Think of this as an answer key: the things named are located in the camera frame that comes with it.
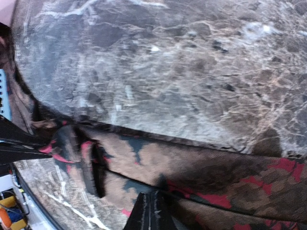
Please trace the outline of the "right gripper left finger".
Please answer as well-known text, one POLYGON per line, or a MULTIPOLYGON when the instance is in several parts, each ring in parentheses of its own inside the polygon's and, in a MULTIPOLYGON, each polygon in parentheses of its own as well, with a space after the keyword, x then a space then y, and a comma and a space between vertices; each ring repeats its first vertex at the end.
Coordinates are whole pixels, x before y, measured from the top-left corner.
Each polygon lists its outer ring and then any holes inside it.
POLYGON ((46 142, 32 136, 6 118, 0 120, 0 164, 5 165, 22 160, 51 158, 39 151, 46 142))

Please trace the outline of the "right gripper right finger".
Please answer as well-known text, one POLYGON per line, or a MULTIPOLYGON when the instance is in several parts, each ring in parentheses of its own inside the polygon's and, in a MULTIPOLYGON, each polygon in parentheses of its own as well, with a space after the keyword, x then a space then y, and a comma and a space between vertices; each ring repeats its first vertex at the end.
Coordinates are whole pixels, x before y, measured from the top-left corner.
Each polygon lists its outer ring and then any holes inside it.
POLYGON ((182 230, 159 191, 139 193, 124 230, 182 230))

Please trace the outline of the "brown red patterned tie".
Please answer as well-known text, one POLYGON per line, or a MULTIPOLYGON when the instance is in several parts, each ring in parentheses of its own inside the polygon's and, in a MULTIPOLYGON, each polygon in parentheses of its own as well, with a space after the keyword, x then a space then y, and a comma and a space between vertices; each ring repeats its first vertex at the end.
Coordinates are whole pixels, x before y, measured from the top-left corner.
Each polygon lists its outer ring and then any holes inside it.
POLYGON ((123 230, 139 193, 159 191, 183 230, 304 230, 307 163, 205 149, 70 118, 43 106, 14 62, 10 27, 0 26, 11 122, 46 142, 51 158, 16 161, 18 182, 60 229, 123 230))

